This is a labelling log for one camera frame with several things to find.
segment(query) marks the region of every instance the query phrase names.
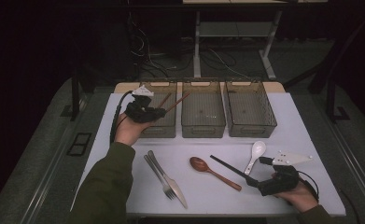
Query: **wooden stick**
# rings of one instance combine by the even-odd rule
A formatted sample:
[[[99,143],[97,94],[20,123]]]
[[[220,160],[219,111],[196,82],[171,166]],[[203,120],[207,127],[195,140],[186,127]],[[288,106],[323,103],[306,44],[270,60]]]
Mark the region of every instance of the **wooden stick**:
[[[165,96],[165,98],[158,105],[158,108],[160,108],[162,105],[164,105],[164,103],[167,101],[167,99],[168,99],[168,97],[170,97],[170,95],[171,95],[171,93],[168,92],[168,94]]]
[[[171,105],[168,109],[167,109],[167,111],[166,111],[166,113],[168,113],[168,111],[170,111],[170,110],[172,110],[174,107],[176,107],[181,101],[183,101],[186,97],[188,97],[189,96],[189,94],[190,94],[190,92],[188,92],[188,93],[186,93],[184,96],[182,96],[179,100],[177,100],[176,102],[175,102],[175,104],[173,104],[173,105]]]

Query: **person's arm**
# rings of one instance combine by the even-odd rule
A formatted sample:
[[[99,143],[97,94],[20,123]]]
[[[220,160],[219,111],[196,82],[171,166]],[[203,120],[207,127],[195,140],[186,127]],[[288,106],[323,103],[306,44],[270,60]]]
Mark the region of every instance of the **person's arm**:
[[[131,147],[151,123],[119,116],[119,127],[106,156],[91,168],[80,186],[67,223],[126,223],[126,202],[133,184]]]
[[[277,193],[274,196],[283,198],[300,212],[297,219],[301,224],[333,224],[334,220],[328,212],[318,203],[310,190],[299,182],[295,189]]]

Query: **white spoon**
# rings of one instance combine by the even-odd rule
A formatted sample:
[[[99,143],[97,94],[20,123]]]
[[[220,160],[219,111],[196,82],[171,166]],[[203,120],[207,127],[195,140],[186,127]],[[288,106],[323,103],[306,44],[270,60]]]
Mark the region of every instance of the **white spoon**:
[[[255,142],[252,146],[252,155],[251,155],[251,161],[249,162],[248,166],[246,167],[246,170],[244,171],[244,174],[249,175],[252,170],[252,166],[254,166],[255,161],[263,155],[264,151],[266,151],[266,145],[262,141]]]

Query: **jacket sleeve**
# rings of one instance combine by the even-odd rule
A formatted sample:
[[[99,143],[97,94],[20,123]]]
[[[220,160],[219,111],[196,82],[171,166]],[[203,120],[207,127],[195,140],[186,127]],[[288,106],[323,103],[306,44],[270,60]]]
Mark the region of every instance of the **jacket sleeve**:
[[[80,186],[67,223],[127,223],[134,156],[132,147],[112,143]]]
[[[318,205],[304,213],[298,214],[298,221],[300,224],[334,224],[334,220],[328,212]]]

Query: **wooden spoon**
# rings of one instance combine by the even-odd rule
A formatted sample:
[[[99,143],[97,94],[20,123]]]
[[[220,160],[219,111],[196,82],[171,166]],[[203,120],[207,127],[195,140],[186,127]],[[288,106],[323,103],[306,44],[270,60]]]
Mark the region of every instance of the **wooden spoon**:
[[[190,165],[196,170],[196,171],[199,171],[199,172],[207,172],[207,173],[210,173],[214,176],[216,176],[217,178],[219,178],[220,180],[222,180],[223,182],[225,182],[227,185],[231,186],[232,188],[234,189],[237,189],[238,191],[241,190],[241,186],[230,181],[229,179],[215,173],[214,171],[212,171],[207,163],[205,161],[203,161],[202,159],[200,158],[197,158],[197,157],[192,157],[190,158]]]

